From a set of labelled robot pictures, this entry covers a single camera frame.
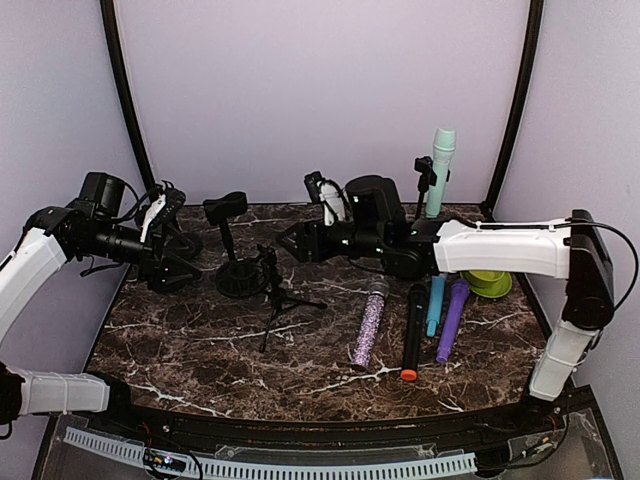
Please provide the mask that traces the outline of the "black round-base stand clamp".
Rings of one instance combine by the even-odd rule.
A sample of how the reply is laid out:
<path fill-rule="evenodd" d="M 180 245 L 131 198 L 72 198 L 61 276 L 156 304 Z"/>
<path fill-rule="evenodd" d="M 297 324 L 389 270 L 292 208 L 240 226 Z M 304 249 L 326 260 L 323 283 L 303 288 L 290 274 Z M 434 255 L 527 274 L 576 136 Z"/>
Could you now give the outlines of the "black round-base stand clamp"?
<path fill-rule="evenodd" d="M 204 200 L 203 208 L 209 225 L 218 228 L 227 253 L 227 261 L 213 275 L 216 290 L 232 299 L 246 299 L 257 295 L 263 288 L 258 261 L 237 258 L 229 227 L 231 218 L 248 211 L 246 193 L 234 191 L 218 199 Z"/>

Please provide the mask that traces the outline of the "black tripod shock-mount stand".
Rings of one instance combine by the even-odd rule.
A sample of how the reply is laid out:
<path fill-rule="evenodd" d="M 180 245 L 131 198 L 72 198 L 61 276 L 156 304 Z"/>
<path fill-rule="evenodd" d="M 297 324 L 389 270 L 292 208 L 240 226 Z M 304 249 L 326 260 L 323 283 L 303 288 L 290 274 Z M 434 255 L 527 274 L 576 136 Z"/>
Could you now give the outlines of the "black tripod shock-mount stand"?
<path fill-rule="evenodd" d="M 326 310 L 328 305 L 291 296 L 281 285 L 284 277 L 278 269 L 275 249 L 258 244 L 257 250 L 258 255 L 255 257 L 225 262 L 216 271 L 214 284 L 221 295 L 235 300 L 248 299 L 258 294 L 267 297 L 271 313 L 259 347 L 259 352 L 264 353 L 271 327 L 279 316 L 298 307 Z"/>

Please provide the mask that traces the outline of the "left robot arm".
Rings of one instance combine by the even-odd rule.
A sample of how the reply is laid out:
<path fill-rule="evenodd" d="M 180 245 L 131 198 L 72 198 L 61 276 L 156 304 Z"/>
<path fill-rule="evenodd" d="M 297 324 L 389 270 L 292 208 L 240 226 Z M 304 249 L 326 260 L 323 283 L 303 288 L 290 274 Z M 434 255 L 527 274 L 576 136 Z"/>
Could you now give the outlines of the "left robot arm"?
<path fill-rule="evenodd" d="M 67 206 L 49 206 L 29 217 L 16 247 L 1 264 L 3 334 L 43 285 L 73 260 L 104 258 L 107 268 L 130 264 L 138 280 L 161 294 L 200 279 L 200 270 L 190 260 L 201 246 L 176 227 L 185 194 L 165 181 L 121 213 L 128 187 L 107 173 L 90 172 L 78 197 Z M 120 436 L 131 436 L 141 427 L 141 415 L 129 399 L 129 387 L 108 376 L 1 366 L 4 425 L 27 415 L 91 412 L 101 413 Z"/>

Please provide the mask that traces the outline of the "silver glitter microphone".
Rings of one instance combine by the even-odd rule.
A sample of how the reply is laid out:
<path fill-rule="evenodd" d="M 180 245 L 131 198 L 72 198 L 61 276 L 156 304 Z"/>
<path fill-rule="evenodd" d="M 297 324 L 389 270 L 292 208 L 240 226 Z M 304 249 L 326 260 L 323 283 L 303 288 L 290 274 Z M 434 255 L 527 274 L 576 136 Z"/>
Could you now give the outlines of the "silver glitter microphone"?
<path fill-rule="evenodd" d="M 366 371 L 369 367 L 388 294 L 389 284 L 386 280 L 377 279 L 370 285 L 356 348 L 351 360 L 351 368 L 353 370 Z"/>

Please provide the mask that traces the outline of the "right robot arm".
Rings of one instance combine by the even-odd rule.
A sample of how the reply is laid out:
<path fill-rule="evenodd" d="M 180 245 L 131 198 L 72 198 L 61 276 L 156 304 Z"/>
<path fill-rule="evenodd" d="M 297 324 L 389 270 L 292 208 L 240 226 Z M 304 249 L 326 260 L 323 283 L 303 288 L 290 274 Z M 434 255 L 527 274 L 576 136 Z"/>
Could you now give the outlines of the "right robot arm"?
<path fill-rule="evenodd" d="M 528 396 L 510 413 L 521 434 L 534 432 L 549 405 L 614 317 L 613 262 L 600 235 L 603 225 L 586 210 L 567 219 L 534 223 L 408 220 L 394 181 L 367 175 L 344 189 L 320 173 L 306 176 L 321 220 L 289 227 L 277 242 L 301 263 L 337 256 L 380 260 L 386 274 L 403 280 L 463 271 L 504 271 L 562 279 L 566 303 L 537 361 Z"/>

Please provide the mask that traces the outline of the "purple microphone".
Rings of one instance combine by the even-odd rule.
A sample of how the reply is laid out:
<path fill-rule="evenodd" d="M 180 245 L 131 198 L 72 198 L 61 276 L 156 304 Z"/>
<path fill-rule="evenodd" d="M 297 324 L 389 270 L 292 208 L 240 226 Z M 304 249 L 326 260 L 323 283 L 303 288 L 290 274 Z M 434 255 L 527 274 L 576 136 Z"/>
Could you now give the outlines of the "purple microphone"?
<path fill-rule="evenodd" d="M 460 278 L 452 284 L 447 316 L 436 353 L 436 362 L 439 364 L 445 364 L 451 355 L 469 295 L 470 285 L 465 279 Z"/>

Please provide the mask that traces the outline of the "blue microphone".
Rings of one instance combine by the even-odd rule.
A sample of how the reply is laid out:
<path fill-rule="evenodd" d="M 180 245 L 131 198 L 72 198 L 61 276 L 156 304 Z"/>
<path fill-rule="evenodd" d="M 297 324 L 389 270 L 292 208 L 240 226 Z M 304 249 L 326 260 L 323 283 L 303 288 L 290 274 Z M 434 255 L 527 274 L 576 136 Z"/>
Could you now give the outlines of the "blue microphone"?
<path fill-rule="evenodd" d="M 440 324 L 446 282 L 446 274 L 439 274 L 431 278 L 430 299 L 426 315 L 426 336 L 428 338 L 435 336 Z"/>

